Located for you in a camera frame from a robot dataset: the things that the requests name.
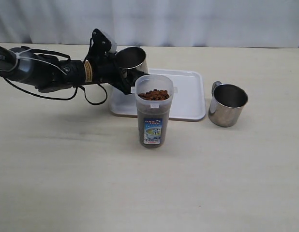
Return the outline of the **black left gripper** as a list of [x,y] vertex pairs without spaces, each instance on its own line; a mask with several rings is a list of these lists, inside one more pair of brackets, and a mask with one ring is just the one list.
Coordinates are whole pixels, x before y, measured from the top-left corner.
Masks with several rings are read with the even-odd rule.
[[142,76],[149,75],[136,69],[123,70],[116,61],[117,44],[106,32],[94,29],[85,60],[91,59],[93,81],[99,84],[110,84],[125,95],[131,94],[131,87]]

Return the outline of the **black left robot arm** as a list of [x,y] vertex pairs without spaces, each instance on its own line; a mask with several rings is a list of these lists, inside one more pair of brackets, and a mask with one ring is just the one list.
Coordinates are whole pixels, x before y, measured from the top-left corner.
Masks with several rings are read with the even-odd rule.
[[73,60],[56,51],[0,46],[0,77],[33,86],[41,93],[110,84],[127,95],[136,80],[148,73],[142,48],[132,46],[117,51],[116,43],[99,29],[93,30],[83,60]]

